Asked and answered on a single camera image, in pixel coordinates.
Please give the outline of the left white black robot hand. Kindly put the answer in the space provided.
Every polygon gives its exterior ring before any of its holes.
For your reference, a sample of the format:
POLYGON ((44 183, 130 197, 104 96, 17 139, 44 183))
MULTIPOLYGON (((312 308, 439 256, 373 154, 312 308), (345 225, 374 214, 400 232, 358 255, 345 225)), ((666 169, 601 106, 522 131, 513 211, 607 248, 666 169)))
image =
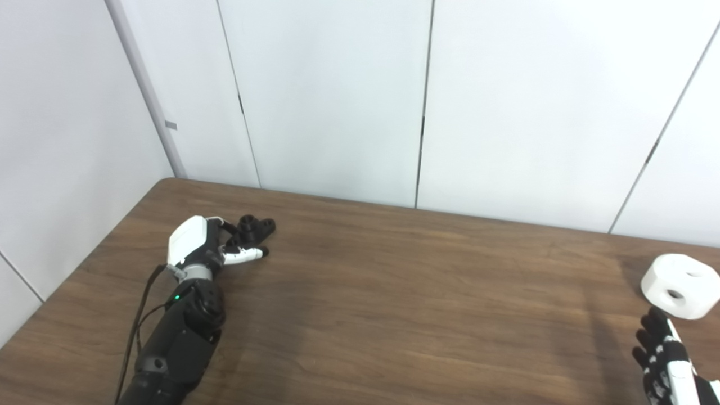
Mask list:
POLYGON ((192 216, 169 237, 166 263, 178 270, 199 264, 219 271, 227 265, 267 257, 267 247, 258 246, 254 241, 241 242, 241 236, 245 234, 241 226, 221 217, 192 216))

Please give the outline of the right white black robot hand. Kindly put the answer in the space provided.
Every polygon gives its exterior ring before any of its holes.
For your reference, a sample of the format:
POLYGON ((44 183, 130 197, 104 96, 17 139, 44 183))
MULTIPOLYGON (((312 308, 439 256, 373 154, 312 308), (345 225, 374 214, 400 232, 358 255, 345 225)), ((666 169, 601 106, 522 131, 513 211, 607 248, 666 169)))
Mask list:
POLYGON ((640 319, 632 355, 649 404, 718 404, 719 382, 697 373, 673 321, 656 306, 640 319))

